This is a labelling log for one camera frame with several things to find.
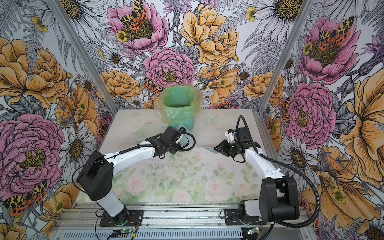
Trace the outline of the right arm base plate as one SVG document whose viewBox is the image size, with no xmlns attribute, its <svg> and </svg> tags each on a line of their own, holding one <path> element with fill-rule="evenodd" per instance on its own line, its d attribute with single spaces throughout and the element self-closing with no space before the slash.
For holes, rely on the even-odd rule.
<svg viewBox="0 0 384 240">
<path fill-rule="evenodd" d="M 223 214 L 220 214 L 220 217 L 224 218 L 227 226 L 261 226 L 266 224 L 261 217 L 249 216 L 239 209 L 224 209 Z"/>
</svg>

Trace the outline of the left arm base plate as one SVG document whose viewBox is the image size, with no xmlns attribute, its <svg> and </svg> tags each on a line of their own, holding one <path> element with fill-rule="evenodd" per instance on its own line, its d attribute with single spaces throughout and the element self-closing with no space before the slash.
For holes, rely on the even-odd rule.
<svg viewBox="0 0 384 240">
<path fill-rule="evenodd" d="M 142 224 L 143 210 L 122 210 L 115 217 L 111 217 L 106 211 L 100 221 L 101 227 L 139 227 Z"/>
</svg>

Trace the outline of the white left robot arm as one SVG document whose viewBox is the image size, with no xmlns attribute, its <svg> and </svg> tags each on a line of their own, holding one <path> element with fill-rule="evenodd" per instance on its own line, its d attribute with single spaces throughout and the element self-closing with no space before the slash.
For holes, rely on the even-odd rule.
<svg viewBox="0 0 384 240">
<path fill-rule="evenodd" d="M 167 127 L 164 133 L 145 139 L 128 149 L 101 154 L 95 151 L 81 167 L 77 182 L 88 197 L 103 210 L 103 218 L 109 225 L 125 226 L 132 220 L 128 209 L 112 191 L 113 179 L 119 172 L 151 158 L 163 159 L 166 153 L 188 152 L 196 145 L 194 135 L 183 127 Z"/>
</svg>

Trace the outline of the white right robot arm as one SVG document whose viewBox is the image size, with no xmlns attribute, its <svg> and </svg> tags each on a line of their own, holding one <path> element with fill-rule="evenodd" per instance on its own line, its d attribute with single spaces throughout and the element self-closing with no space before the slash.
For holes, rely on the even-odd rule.
<svg viewBox="0 0 384 240">
<path fill-rule="evenodd" d="M 252 140 L 249 131 L 243 128 L 229 129 L 226 139 L 214 150 L 234 159 L 240 155 L 245 164 L 251 165 L 262 178 L 258 199 L 243 200 L 239 205 L 241 220 L 256 217 L 263 223 L 296 220 L 300 216 L 297 182 L 286 177 L 263 155 L 261 146 Z"/>
</svg>

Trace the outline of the grey-green plastic dustpan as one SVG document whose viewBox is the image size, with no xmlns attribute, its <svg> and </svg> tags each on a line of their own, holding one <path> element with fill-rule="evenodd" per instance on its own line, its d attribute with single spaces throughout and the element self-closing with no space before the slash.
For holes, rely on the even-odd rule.
<svg viewBox="0 0 384 240">
<path fill-rule="evenodd" d="M 180 127 L 179 131 L 181 132 L 181 135 L 177 139 L 176 143 L 180 145 L 180 147 L 186 147 L 190 142 L 188 135 L 186 135 L 187 130 L 184 127 Z"/>
</svg>

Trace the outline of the grey-green hand brush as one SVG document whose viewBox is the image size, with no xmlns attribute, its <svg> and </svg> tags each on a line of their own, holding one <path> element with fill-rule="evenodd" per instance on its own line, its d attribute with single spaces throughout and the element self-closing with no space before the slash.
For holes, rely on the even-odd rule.
<svg viewBox="0 0 384 240">
<path fill-rule="evenodd" d="M 214 150 L 212 147 L 204 146 L 203 149 L 205 149 L 206 151 L 208 151 L 210 153 L 218 154 L 218 152 L 216 150 Z"/>
</svg>

